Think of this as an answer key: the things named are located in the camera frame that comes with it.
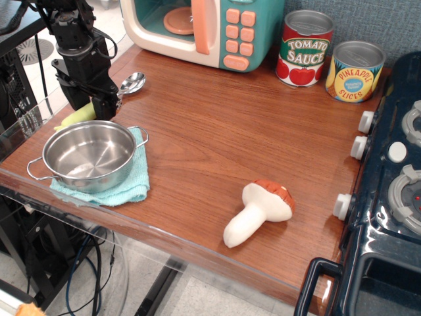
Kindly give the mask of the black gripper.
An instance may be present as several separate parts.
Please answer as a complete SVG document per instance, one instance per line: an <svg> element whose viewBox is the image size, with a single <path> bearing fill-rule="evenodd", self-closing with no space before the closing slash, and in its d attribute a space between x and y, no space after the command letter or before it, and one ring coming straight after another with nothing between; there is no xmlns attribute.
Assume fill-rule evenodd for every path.
<svg viewBox="0 0 421 316"><path fill-rule="evenodd" d="M118 87L109 76L111 60L105 36L92 36L86 45L69 47L57 44L61 56L53 60L56 77L71 107L77 111L92 101L96 119L116 116Z"/></svg>

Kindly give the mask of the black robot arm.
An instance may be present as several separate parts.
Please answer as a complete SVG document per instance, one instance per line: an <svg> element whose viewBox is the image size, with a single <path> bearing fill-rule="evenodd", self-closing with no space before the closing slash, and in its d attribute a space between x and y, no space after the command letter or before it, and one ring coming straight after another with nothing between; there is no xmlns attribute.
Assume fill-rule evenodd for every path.
<svg viewBox="0 0 421 316"><path fill-rule="evenodd" d="M55 37L61 56L53 61L57 80L69 104L76 111L91 102L99 120L116 115L118 86L109 76L110 36L94 27L96 17L87 1L30 1L49 33Z"/></svg>

